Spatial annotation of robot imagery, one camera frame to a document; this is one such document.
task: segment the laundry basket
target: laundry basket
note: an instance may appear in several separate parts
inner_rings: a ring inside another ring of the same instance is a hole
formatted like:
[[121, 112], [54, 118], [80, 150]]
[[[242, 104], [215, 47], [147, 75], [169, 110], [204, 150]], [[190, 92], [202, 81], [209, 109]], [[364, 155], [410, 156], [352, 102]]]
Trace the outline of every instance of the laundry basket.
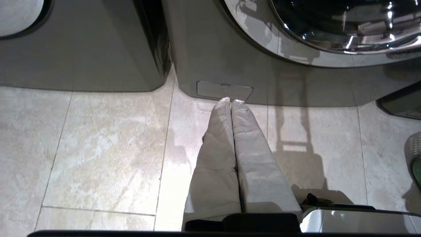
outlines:
[[409, 173], [421, 191], [421, 132], [412, 134], [405, 142], [405, 158]]

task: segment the marble tile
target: marble tile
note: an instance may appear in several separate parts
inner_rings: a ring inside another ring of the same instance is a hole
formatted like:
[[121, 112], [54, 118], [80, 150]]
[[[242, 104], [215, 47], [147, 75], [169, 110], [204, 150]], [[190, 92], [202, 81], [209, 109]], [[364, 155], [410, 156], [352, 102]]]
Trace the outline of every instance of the marble tile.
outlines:
[[298, 202], [367, 204], [356, 107], [269, 106], [268, 142]]
[[421, 193], [408, 171], [406, 140], [421, 121], [391, 116], [374, 103], [359, 107], [368, 204], [421, 214]]
[[71, 92], [0, 87], [0, 229], [34, 231]]
[[152, 231], [155, 217], [91, 210], [43, 207], [37, 230], [145, 230]]
[[[156, 231], [180, 231], [190, 180], [196, 167], [202, 136], [208, 128], [215, 100], [193, 98], [174, 87], [168, 126]], [[266, 134], [267, 106], [249, 105]]]
[[173, 82], [152, 92], [75, 92], [43, 204], [155, 214]]

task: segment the washer door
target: washer door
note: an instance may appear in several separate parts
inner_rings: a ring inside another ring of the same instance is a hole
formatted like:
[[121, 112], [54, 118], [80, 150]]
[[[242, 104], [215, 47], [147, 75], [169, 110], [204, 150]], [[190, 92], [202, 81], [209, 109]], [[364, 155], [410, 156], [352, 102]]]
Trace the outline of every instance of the washer door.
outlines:
[[52, 0], [0, 0], [0, 40], [27, 34], [48, 17]]
[[340, 54], [380, 54], [421, 47], [418, 0], [270, 0], [295, 39]]
[[[332, 50], [329, 48], [332, 43], [326, 42], [313, 43], [317, 45], [316, 47], [312, 43], [306, 42], [306, 39], [312, 38], [309, 37], [309, 34], [312, 35], [311, 31], [306, 31], [302, 34], [298, 33], [301, 32], [299, 31], [301, 30], [299, 26], [305, 25], [303, 23], [305, 20], [301, 20], [299, 18], [300, 15], [293, 11], [295, 8], [288, 11], [290, 15], [295, 15], [292, 21], [300, 20], [301, 22], [301, 24], [295, 22], [295, 25], [297, 25], [294, 28], [295, 31], [290, 29], [291, 23], [288, 25], [287, 21], [283, 20], [284, 14], [281, 11], [276, 11], [280, 7], [279, 5], [276, 6], [277, 3], [282, 2], [283, 4], [295, 5], [295, 1], [297, 0], [222, 0], [221, 2], [226, 14], [236, 27], [244, 33], [243, 35], [253, 42], [253, 45], [274, 57], [318, 67], [372, 66], [421, 57], [421, 51], [414, 50], [415, 48], [418, 49], [418, 47], [412, 47], [410, 51], [386, 49], [384, 51], [378, 50], [376, 52], [371, 51], [370, 53], [359, 54], [353, 51], [358, 45], [357, 41], [355, 41], [354, 44], [356, 46], [354, 47], [352, 43], [354, 40], [351, 41], [350, 50], [348, 51]], [[308, 1], [303, 0], [300, 2], [307, 4]], [[347, 42], [341, 44], [345, 49], [350, 38], [351, 36], [347, 38]]]

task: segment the gray appliance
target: gray appliance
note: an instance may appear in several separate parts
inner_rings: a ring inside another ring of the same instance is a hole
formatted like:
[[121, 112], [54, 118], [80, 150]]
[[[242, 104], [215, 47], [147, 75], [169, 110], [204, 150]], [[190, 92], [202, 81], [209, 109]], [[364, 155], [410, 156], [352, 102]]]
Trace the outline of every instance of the gray appliance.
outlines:
[[179, 87], [192, 97], [330, 107], [421, 80], [416, 1], [311, 2], [163, 0]]
[[380, 98], [377, 105], [392, 115], [421, 119], [421, 82]]
[[160, 1], [0, 0], [0, 85], [143, 92], [165, 83]]

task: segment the green object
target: green object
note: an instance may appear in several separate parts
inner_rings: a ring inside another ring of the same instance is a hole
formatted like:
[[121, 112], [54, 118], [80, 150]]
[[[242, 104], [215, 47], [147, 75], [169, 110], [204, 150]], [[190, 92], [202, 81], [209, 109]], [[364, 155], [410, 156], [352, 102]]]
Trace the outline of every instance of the green object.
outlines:
[[421, 156], [416, 157], [412, 162], [412, 174], [415, 178], [415, 182], [418, 188], [421, 190]]

